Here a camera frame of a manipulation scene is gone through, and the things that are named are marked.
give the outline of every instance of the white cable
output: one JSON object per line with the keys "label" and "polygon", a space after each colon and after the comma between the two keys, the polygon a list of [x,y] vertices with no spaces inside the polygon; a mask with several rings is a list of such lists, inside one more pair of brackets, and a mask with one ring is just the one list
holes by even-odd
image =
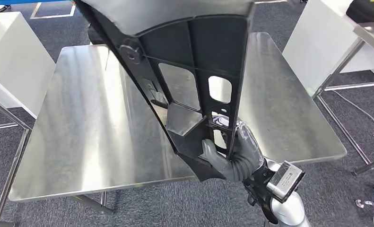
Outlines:
{"label": "white cable", "polygon": [[349,101],[344,96],[340,95],[340,93],[338,93],[337,91],[333,91],[333,92],[336,93],[338,96],[340,96],[342,99],[344,99],[346,102],[350,103],[355,108],[357,108],[358,110],[360,110],[361,112],[363,112],[364,114],[366,114],[374,122],[374,118],[370,114],[368,114],[365,110],[361,109],[359,106],[355,105],[353,102]]}

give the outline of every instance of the hole in panel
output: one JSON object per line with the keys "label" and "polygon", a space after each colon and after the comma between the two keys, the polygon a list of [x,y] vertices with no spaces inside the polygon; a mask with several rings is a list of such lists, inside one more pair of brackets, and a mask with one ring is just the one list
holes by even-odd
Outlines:
{"label": "hole in panel", "polygon": [[164,63],[160,63],[159,68],[173,99],[199,110],[200,104],[194,74],[186,69]]}
{"label": "hole in panel", "polygon": [[220,130],[213,130],[213,136],[215,138],[215,144],[223,149],[226,149],[226,143],[223,140],[222,133]]}
{"label": "hole in panel", "polygon": [[231,100],[231,89],[230,81],[217,76],[209,77],[209,94],[213,99],[222,103],[229,103]]}

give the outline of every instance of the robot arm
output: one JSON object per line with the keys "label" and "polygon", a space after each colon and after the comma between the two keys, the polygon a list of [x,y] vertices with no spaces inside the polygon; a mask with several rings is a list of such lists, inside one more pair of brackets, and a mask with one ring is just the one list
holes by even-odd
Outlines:
{"label": "robot arm", "polygon": [[[228,118],[215,116],[213,123],[228,124]],[[258,204],[270,223],[279,226],[310,226],[301,198],[294,191],[304,172],[286,161],[279,165],[264,159],[245,122],[237,121],[236,140],[230,160],[216,151],[211,140],[203,140],[202,147],[204,157],[227,180],[244,184],[248,202],[252,206]]]}

